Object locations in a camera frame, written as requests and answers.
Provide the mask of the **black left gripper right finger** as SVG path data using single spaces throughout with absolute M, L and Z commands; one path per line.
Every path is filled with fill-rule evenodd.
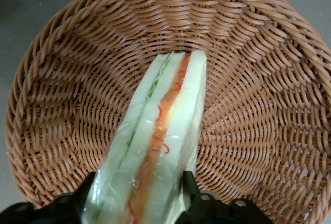
M 237 198 L 225 204 L 211 191 L 199 190 L 191 171 L 184 171 L 182 186 L 188 207 L 176 223 L 261 223 L 262 211 L 250 200 Z

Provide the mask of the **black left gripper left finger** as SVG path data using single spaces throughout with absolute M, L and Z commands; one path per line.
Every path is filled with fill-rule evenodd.
M 94 172 L 91 172 L 74 192 L 61 194 L 51 202 L 51 223 L 81 223 L 84 204 L 93 180 Z

